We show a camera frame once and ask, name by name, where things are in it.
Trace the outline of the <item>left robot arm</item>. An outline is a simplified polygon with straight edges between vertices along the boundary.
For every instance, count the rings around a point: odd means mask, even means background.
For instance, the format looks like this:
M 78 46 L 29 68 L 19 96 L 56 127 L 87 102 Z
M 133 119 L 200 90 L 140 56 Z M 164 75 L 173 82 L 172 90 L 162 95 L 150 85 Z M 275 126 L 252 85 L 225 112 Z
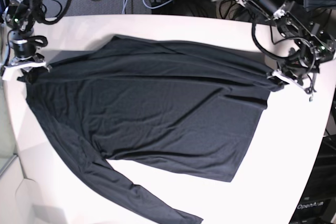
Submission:
M 292 0 L 234 0 L 245 9 L 260 13 L 274 22 L 282 41 L 292 40 L 299 50 L 282 57 L 266 50 L 257 40 L 256 23 L 253 22 L 251 36 L 256 47 L 278 64 L 272 72 L 286 83 L 294 83 L 307 95 L 316 92 L 314 85 L 319 65 L 335 59 L 335 39 L 321 25 L 309 20 L 305 11 Z

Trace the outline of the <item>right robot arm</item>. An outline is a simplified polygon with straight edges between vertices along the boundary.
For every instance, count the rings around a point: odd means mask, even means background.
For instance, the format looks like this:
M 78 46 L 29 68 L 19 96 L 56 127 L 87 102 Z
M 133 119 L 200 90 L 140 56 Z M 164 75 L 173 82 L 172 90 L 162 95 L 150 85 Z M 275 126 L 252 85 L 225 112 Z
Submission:
M 34 24 L 54 25 L 67 13 L 72 0 L 67 0 L 60 14 L 48 21 L 43 12 L 43 0 L 10 0 L 3 18 L 9 28 L 6 38 L 5 58 L 1 63 L 1 79 L 9 81 L 20 70 L 24 74 L 33 69 L 51 70 L 42 54 L 37 50 L 45 48 L 48 40 L 45 36 L 34 35 Z

